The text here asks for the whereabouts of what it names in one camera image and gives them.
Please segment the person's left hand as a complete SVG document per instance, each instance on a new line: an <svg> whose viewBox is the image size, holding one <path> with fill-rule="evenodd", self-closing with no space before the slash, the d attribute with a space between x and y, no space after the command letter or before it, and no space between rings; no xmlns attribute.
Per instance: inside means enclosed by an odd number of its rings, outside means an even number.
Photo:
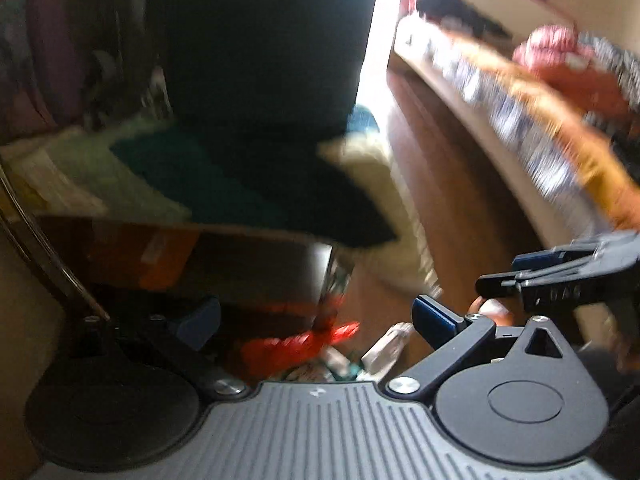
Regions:
<svg viewBox="0 0 640 480"><path fill-rule="evenodd" d="M497 326L513 326L513 313L497 299L477 297L469 307L468 315L480 314L491 318Z"/></svg>

